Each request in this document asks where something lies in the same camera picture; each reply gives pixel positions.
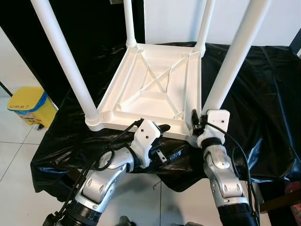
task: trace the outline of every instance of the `black plastic sheet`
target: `black plastic sheet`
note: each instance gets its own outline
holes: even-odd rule
[[[195,43],[169,45],[194,46]],[[202,58],[202,104],[221,67],[229,46],[206,45]],[[125,46],[101,47],[81,68],[90,94],[98,105],[124,53]],[[251,47],[222,109],[230,112],[228,132],[248,156],[255,182],[300,179],[300,59],[288,47]],[[92,132],[70,90],[46,132],[31,162],[36,192],[45,190],[60,201],[66,199],[74,183],[75,170],[82,169],[120,131]],[[133,133],[118,140],[114,148],[130,143]],[[162,138],[162,153],[170,160],[162,166],[153,159],[146,169],[134,173],[157,174],[171,189],[181,192],[206,175],[203,151],[187,142]],[[227,151],[235,145],[226,139]],[[235,151],[238,171],[244,173],[242,157]]]

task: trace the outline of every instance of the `yellow trash bin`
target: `yellow trash bin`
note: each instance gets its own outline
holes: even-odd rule
[[[29,125],[42,124],[47,128],[56,113],[46,92],[39,87],[20,88],[10,99],[8,110],[15,112]]]

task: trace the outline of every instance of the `black cable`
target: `black cable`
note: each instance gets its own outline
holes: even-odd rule
[[[234,139],[229,133],[225,132],[221,128],[219,128],[219,127],[217,127],[217,126],[215,126],[215,125],[213,125],[213,124],[211,124],[211,123],[209,123],[207,121],[203,121],[202,123],[206,124],[208,126],[211,126],[211,127],[215,128],[215,129],[217,129],[218,131],[220,131],[221,133],[223,133],[224,135],[226,135],[240,149],[240,151],[241,151],[241,153],[243,155],[244,164],[246,166],[246,177],[247,177],[246,179],[247,179],[247,185],[248,185],[248,198],[249,198],[250,208],[252,210],[252,213],[255,215],[255,217],[257,219],[257,225],[260,226],[259,203],[258,203],[256,194],[255,194],[255,191],[254,191],[254,188],[253,188],[253,184],[252,184],[252,181],[251,181],[250,170],[249,170],[249,164],[248,164],[248,160],[247,160],[247,157],[246,157],[246,154],[245,154],[243,148],[236,141],[236,139]],[[238,171],[237,171],[236,166],[234,164],[234,150],[231,153],[231,162],[232,162],[232,165],[233,165],[234,172],[237,174],[236,176],[238,177]],[[255,207],[256,208],[255,211],[254,211],[254,208],[253,208],[252,193],[253,193],[253,197],[254,197],[254,200],[255,200],[255,206],[256,206]]]
[[[91,169],[93,163],[95,162],[95,170],[97,170],[97,171],[102,171],[102,170],[105,170],[106,168],[108,168],[108,166],[112,163],[113,158],[115,156],[115,152],[114,152],[113,149],[110,148],[110,146],[114,142],[116,142],[118,139],[120,139],[120,137],[122,137],[124,134],[126,134],[133,126],[135,126],[135,125],[136,126],[140,126],[142,122],[143,122],[143,119],[140,119],[138,121],[133,122],[123,132],[121,132],[118,136],[116,136],[109,144],[107,144],[105,147],[103,147],[103,149],[107,149],[107,151],[105,151],[104,153],[101,152],[101,154],[96,157],[96,161],[95,161],[95,159],[93,159],[93,160],[91,160],[89,162],[89,164],[86,165],[86,167],[80,172],[80,175],[77,178],[77,180],[75,181],[75,183],[74,183],[74,185],[73,185],[73,187],[72,187],[72,189],[71,189],[71,191],[70,191],[70,193],[69,193],[66,201],[64,202],[62,208],[60,209],[59,212],[56,212],[56,214],[55,214],[55,222],[57,222],[59,219],[61,219],[64,216],[64,214],[66,212],[65,209],[66,209],[69,201],[73,199],[72,195],[73,194],[77,194],[78,191],[80,190],[80,188],[82,187],[83,183],[85,182],[86,176],[87,176],[89,170]],[[99,161],[100,161],[101,157],[104,154],[108,153],[108,152],[111,152],[111,157],[110,157],[109,161],[106,163],[105,166],[99,168]]]

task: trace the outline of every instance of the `tiled floor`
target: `tiled floor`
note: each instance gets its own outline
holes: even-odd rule
[[[62,206],[46,192],[35,193],[32,186],[30,161],[46,130],[37,131],[9,112],[8,100],[0,97],[0,225],[42,226],[45,217]],[[98,225],[114,226],[122,215],[138,226],[189,221],[221,226],[207,179],[177,193],[156,175],[128,174]],[[261,225],[270,226],[267,214],[261,216]]]

